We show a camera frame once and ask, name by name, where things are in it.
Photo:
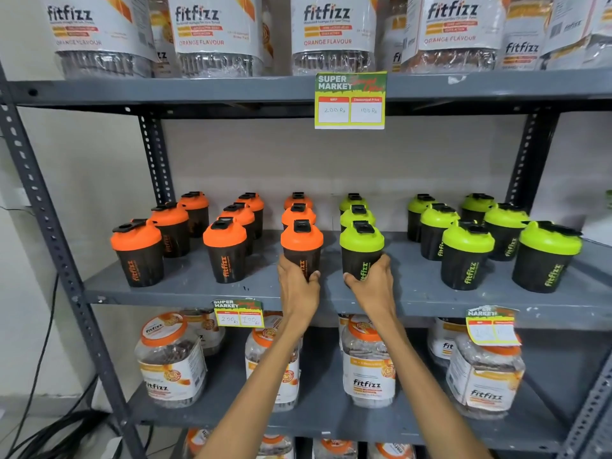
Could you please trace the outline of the group of orange-lidded shakers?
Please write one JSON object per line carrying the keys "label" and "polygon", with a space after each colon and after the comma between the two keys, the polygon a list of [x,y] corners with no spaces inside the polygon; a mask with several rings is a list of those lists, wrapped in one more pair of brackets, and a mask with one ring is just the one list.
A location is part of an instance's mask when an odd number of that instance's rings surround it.
{"label": "group of orange-lidded shakers", "polygon": [[213,222],[203,192],[184,193],[177,202],[152,208],[149,218],[135,218],[113,229],[110,239],[130,287],[156,285],[164,279],[164,260],[187,256],[194,240],[203,242],[216,282],[230,284],[246,276],[246,257],[263,235],[264,202],[245,193]]}

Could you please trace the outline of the large yellow green price tag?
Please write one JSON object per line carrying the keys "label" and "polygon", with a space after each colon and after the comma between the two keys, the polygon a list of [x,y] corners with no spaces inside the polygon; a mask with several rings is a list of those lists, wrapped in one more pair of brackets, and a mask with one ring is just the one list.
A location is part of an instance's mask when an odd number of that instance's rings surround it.
{"label": "large yellow green price tag", "polygon": [[318,73],[315,129],[383,130],[387,72]]}

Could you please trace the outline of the person's left forearm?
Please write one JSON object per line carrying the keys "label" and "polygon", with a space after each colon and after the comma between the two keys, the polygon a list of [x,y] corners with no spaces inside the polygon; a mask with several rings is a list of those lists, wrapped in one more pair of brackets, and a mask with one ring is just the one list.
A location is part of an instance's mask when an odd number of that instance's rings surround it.
{"label": "person's left forearm", "polygon": [[256,459],[283,376],[309,322],[286,314],[271,347],[196,459]]}

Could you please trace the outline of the curled yellow green price tag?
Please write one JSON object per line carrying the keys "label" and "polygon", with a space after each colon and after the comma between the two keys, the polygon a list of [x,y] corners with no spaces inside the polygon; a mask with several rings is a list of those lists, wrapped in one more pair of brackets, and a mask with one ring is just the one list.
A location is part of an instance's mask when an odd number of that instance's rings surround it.
{"label": "curled yellow green price tag", "polygon": [[521,346],[515,332],[518,310],[484,305],[466,312],[466,326],[471,341],[478,346]]}

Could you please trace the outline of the black shaker bottle green lid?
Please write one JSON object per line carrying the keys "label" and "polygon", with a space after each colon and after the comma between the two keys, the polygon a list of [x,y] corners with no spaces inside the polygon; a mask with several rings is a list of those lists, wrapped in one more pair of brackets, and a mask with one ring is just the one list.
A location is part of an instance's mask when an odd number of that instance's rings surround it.
{"label": "black shaker bottle green lid", "polygon": [[363,281],[371,265],[383,254],[385,238],[379,229],[368,221],[353,221],[352,225],[341,233],[340,246],[343,272]]}

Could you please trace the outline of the group of green-lidded shakers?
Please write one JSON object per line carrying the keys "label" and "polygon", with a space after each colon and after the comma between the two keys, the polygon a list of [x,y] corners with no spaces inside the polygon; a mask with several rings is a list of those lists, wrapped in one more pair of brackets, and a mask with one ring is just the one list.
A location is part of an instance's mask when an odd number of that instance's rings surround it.
{"label": "group of green-lidded shakers", "polygon": [[[360,220],[375,226],[365,206],[352,205],[343,214],[343,231]],[[461,212],[427,193],[408,205],[408,240],[420,245],[425,260],[441,263],[441,280],[455,291],[476,290],[489,260],[514,260],[514,283],[533,293],[553,293],[580,253],[582,236],[558,223],[530,220],[522,208],[496,203],[485,193],[467,195]]]}

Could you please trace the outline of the black shaker bottle orange lid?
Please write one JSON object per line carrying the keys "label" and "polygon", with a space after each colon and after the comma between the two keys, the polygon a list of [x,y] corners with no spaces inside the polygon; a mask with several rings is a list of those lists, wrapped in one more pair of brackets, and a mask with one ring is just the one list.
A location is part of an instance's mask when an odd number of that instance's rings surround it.
{"label": "black shaker bottle orange lid", "polygon": [[309,220],[295,220],[283,231],[280,242],[286,259],[300,267],[306,280],[319,270],[324,236]]}

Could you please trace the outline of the row of large clear jars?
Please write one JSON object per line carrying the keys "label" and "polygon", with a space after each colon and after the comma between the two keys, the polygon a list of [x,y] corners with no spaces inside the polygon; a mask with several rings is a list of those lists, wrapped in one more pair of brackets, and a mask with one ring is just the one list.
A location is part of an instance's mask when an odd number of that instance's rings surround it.
{"label": "row of large clear jars", "polygon": [[[273,72],[267,0],[40,0],[65,79]],[[293,76],[612,69],[612,0],[289,0]]]}

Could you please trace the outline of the person's left hand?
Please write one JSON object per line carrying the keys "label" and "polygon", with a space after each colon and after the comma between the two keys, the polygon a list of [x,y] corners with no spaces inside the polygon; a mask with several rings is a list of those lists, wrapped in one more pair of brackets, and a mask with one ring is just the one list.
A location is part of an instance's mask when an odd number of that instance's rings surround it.
{"label": "person's left hand", "polygon": [[290,328],[304,332],[319,306],[320,288],[311,288],[300,267],[283,254],[279,256],[277,271],[284,321]]}

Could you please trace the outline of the small yellow green price tag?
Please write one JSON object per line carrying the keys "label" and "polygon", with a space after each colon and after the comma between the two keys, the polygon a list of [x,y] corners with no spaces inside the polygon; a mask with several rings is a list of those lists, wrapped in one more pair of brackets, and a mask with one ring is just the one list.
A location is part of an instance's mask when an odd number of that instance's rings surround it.
{"label": "small yellow green price tag", "polygon": [[211,301],[219,327],[264,328],[261,301],[248,299],[216,299]]}

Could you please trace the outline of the row of orange-capped sachet jars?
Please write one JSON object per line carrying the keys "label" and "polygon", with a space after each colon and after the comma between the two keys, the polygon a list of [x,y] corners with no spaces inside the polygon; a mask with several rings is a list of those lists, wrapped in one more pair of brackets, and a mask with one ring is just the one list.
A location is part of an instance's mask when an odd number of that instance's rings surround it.
{"label": "row of orange-capped sachet jars", "polygon": [[[198,459],[211,430],[188,430],[180,459]],[[353,440],[295,438],[281,434],[264,436],[255,459],[360,459],[360,444]],[[369,442],[365,459],[419,459],[411,444]]]}
{"label": "row of orange-capped sachet jars", "polygon": [[[397,393],[395,367],[387,347],[365,315],[340,318],[343,392],[354,405],[382,409]],[[523,379],[521,346],[478,346],[460,331],[454,337],[446,384],[466,416],[500,418],[510,409]],[[187,317],[168,313],[142,329],[137,360],[149,396],[173,408],[191,405],[204,386],[207,367],[197,335]]]}

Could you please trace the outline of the grey metal shelving rack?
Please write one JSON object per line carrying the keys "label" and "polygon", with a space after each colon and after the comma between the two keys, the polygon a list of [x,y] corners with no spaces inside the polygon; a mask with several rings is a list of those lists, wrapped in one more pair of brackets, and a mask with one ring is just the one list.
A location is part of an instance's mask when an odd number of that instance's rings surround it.
{"label": "grey metal shelving rack", "polygon": [[[234,124],[229,143],[212,143],[212,131],[204,132],[195,161],[219,153],[222,168],[237,169],[239,123],[275,119],[307,120],[314,129],[315,76],[268,76],[208,79],[78,79],[76,81],[10,81],[0,61],[0,116],[11,118],[0,124],[5,134],[20,181],[34,202],[37,223],[67,293],[89,355],[100,381],[106,383],[111,407],[124,427],[124,440],[131,454],[144,458],[135,426],[164,425],[209,428],[238,388],[230,375],[237,373],[229,357],[220,356],[213,367],[211,401],[178,410],[156,408],[139,386],[125,399],[92,305],[193,307],[213,301],[237,299],[259,301],[271,311],[280,305],[273,278],[273,253],[280,251],[279,231],[264,230],[264,248],[250,259],[247,277],[239,283],[222,285],[214,280],[208,255],[199,240],[195,252],[170,259],[164,279],[157,285],[133,288],[127,285],[119,262],[83,280],[73,259],[36,159],[19,107],[68,112],[131,115],[139,120],[142,143],[148,153],[149,174],[157,202],[176,199],[171,164],[162,129],[163,120],[202,120]],[[532,208],[541,185],[559,119],[567,113],[611,113],[612,71],[610,69],[565,70],[529,73],[473,73],[461,75],[403,75],[387,79],[386,117],[406,116],[495,116],[526,115],[521,142],[516,152],[506,199]],[[515,459],[612,459],[612,246],[586,239],[586,256],[575,263],[569,281],[554,294],[530,295],[502,272],[493,272],[492,285],[483,292],[455,292],[425,278],[432,266],[421,267],[410,257],[412,246],[392,246],[397,254],[400,276],[398,306],[402,316],[460,316],[468,308],[498,304],[518,310],[528,330],[527,355],[541,363],[536,375],[552,381],[553,363],[565,363],[557,372],[568,375],[577,368],[578,355],[586,362],[593,380],[578,392],[562,395],[559,403],[526,378],[526,394],[518,397],[518,414],[509,414],[494,426],[473,420],[476,432],[494,451],[512,451]]]}

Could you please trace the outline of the person's right hand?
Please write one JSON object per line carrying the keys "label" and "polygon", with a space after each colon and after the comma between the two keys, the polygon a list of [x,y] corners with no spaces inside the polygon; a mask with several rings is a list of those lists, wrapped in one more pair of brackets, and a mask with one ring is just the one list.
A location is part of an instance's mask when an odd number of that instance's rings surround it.
{"label": "person's right hand", "polygon": [[379,260],[371,265],[366,279],[362,282],[363,288],[350,290],[375,327],[382,329],[397,324],[394,278],[391,260],[387,254],[382,254]]}

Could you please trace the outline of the person's right forearm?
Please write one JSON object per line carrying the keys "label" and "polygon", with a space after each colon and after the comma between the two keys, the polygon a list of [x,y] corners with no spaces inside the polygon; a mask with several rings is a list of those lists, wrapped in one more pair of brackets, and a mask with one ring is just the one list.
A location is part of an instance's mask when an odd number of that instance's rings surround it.
{"label": "person's right forearm", "polygon": [[370,318],[395,366],[431,459],[494,459],[454,408],[392,315]]}

